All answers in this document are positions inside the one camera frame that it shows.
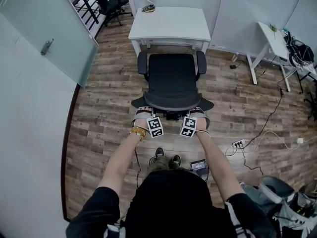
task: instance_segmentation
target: door handle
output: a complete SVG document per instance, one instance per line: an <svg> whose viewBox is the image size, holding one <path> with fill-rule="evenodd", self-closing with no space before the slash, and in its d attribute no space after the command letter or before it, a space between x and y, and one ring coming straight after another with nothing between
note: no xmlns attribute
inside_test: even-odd
<svg viewBox="0 0 317 238"><path fill-rule="evenodd" d="M46 53L48 52L51 44L53 43L54 39L52 39L52 41L47 41L44 43L44 46L42 47L42 50L41 50L41 55L45 56Z"/></svg>

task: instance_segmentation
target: black office chair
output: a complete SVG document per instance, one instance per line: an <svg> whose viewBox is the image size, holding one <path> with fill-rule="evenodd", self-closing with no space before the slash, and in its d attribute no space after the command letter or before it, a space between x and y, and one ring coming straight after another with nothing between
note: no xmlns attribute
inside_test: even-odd
<svg viewBox="0 0 317 238"><path fill-rule="evenodd" d="M212 109L213 103L204 99L196 86L200 75L206 73L206 57L202 51L197 51L196 55L197 74L193 55L150 55L147 66L147 53L140 52L138 73L148 81L149 91L131 104L136 108L151 106L167 120L178 120L194 107L203 111Z"/></svg>
<svg viewBox="0 0 317 238"><path fill-rule="evenodd" d="M106 16L104 25L107 26L108 22L113 18L116 18L119 22L119 25L123 24L120 22L119 15L130 14L130 12L124 12L122 7L126 5L129 0L96 0L99 5L99 12Z"/></svg>

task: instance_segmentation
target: white table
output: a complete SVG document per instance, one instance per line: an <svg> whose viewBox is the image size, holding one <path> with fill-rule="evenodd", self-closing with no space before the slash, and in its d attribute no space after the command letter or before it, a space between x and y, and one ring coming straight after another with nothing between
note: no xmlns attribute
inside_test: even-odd
<svg viewBox="0 0 317 238"><path fill-rule="evenodd" d="M288 49L286 48L286 42L283 38L281 31L273 32L268 25L261 22L258 22L258 24L267 39L267 43L264 45L263 49L261 50L261 52L259 53L259 55L253 62L251 61L250 55L247 54L247 59L248 59L248 63L249 63L249 67L250 67L250 71L252 75L252 80L254 84L258 83L254 69L259 64L259 62L264 58L269 48L271 48L272 52L277 57L284 58L286 60L288 60L288 54L289 54ZM282 65L280 66L283 73L283 77L285 78L287 90L289 91L289 84L287 81L287 77L285 75L284 67Z"/></svg>
<svg viewBox="0 0 317 238"><path fill-rule="evenodd" d="M150 48L150 41L155 39L186 39L191 41L192 49L202 42L202 51L206 53L211 41L203 10L187 7L156 7L154 12L138 9L129 39L137 56L141 52L139 42Z"/></svg>
<svg viewBox="0 0 317 238"><path fill-rule="evenodd" d="M258 22L260 28L262 29L266 39L267 39L267 43L264 45L263 49L261 50L260 54L257 56L257 58L252 62L250 55L247 54L247 59L248 59L248 63L249 63L249 67L250 67L250 71L251 71L251 75L252 75L252 80L254 84L257 84L257 78L255 75L255 67L259 64L259 62L264 58L264 56L266 55L266 53L268 52L269 48L271 48L272 52L280 58L284 58L286 60L288 60L288 54L289 51L286 47L286 42L284 40L283 34L281 31L277 31L277 32L273 32L270 27L264 23ZM309 76L310 74L313 74L316 76L316 72L315 69L313 67L313 65L311 64L310 66L303 66L303 67L298 67L298 68L294 68L292 69L288 74L285 73L284 67L283 65L280 63L280 68L282 70L282 74L283 74L283 78L286 84L286 89L288 92L291 91L290 87L289 87L289 83L288 83L288 77L291 76L292 74L294 74L295 72L297 73L297 71L299 69L305 71L307 74L300 79L298 76L298 80L301 84L301 81L306 78L307 76Z"/></svg>

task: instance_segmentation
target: bracelet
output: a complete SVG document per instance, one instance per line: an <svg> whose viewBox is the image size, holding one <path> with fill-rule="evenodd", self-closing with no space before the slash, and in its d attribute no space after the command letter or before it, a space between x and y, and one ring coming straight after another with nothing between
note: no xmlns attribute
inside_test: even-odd
<svg viewBox="0 0 317 238"><path fill-rule="evenodd" d="M140 137L141 137L140 141L142 141L143 138L144 138L145 135L146 135L146 131L145 131L143 128L141 128L141 127L133 127L133 128L131 129L130 134L131 134L131 133L136 133L138 136L140 136Z"/></svg>

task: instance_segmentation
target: power strip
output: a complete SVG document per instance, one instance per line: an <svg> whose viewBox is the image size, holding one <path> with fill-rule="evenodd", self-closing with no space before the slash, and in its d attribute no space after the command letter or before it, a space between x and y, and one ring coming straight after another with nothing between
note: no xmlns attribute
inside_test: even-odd
<svg viewBox="0 0 317 238"><path fill-rule="evenodd" d="M239 145L241 145L241 147L242 147L244 143L245 143L244 139L241 139L241 140L239 140L239 141L233 142L233 143L232 143L232 147L236 148L236 147L238 147Z"/></svg>

